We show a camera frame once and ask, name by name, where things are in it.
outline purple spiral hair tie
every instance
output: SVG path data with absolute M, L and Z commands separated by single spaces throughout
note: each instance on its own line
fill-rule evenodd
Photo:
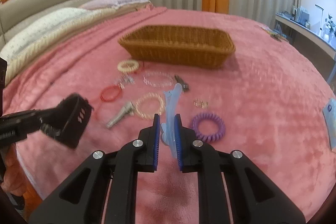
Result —
M 198 125 L 202 120 L 210 120 L 215 122 L 218 125 L 218 131 L 215 134 L 212 135 L 203 135 L 198 130 Z M 225 124 L 224 121 L 216 114 L 209 113 L 209 112 L 202 112 L 200 114 L 197 114 L 191 121 L 191 129 L 193 129 L 196 133 L 196 137 L 203 141 L 203 142 L 214 142 L 218 141 L 219 139 L 223 138 L 225 133 Z

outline desk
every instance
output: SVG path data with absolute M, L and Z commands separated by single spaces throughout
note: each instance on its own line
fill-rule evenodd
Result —
M 319 37 L 316 33 L 312 32 L 311 30 L 307 29 L 306 27 L 302 26 L 301 24 L 290 20 L 283 15 L 277 13 L 275 15 L 275 21 L 281 22 L 288 27 L 292 28 L 293 30 L 301 33 L 303 36 L 307 37 L 309 40 L 313 41 L 316 45 L 318 45 L 323 51 L 325 51 L 334 61 L 336 61 L 336 49 L 332 47 L 328 42 L 323 40 Z M 334 75 L 336 73 L 336 63 L 327 79 L 327 83 L 330 84 Z

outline pink blanket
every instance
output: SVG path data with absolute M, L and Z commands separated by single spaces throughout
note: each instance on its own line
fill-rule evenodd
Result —
M 105 21 L 46 53 L 5 89 L 5 112 L 53 107 L 78 92 L 95 107 L 100 91 L 119 76 L 117 63 L 129 54 L 118 38 L 147 24 L 179 24 L 223 29 L 236 53 L 220 70 L 146 63 L 146 71 L 178 74 L 190 85 L 177 112 L 187 126 L 209 101 L 209 111 L 226 123 L 217 150 L 243 151 L 304 212 L 309 220 L 335 184 L 335 154 L 330 152 L 322 108 L 333 95 L 314 66 L 291 45 L 272 39 L 260 24 L 237 16 L 166 8 L 144 9 Z M 127 117 L 112 130 L 105 123 L 128 100 L 149 91 L 141 75 L 120 99 L 105 103 L 92 118 L 75 151 L 42 133 L 17 145 L 26 170 L 45 198 L 93 151 L 111 152 L 135 139 L 152 121 Z M 213 125 L 201 129 L 210 132 Z M 169 148 L 161 145 L 158 171 L 139 174 L 137 223 L 198 223 L 196 174 L 182 174 Z

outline screw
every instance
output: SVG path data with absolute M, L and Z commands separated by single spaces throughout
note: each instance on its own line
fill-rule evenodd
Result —
M 241 151 L 239 151 L 239 150 L 235 150 L 235 151 L 232 152 L 232 155 L 233 155 L 234 158 L 240 159 L 243 156 L 243 153 L 241 153 Z
M 133 146 L 134 147 L 143 146 L 143 141 L 142 140 L 135 140 L 135 141 L 133 141 Z
M 103 152 L 101 152 L 101 151 L 96 151 L 96 152 L 93 153 L 92 156 L 93 156 L 96 160 L 98 160 L 98 159 L 101 159 L 101 158 L 103 157 L 103 155 L 104 155 Z
M 203 145 L 203 142 L 200 140 L 194 140 L 193 141 L 193 146 L 195 147 L 201 147 Z

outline brown basket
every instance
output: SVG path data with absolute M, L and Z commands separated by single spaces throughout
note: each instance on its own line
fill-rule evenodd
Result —
M 236 51 L 229 34 L 190 26 L 144 26 L 119 40 L 133 59 L 219 68 Z

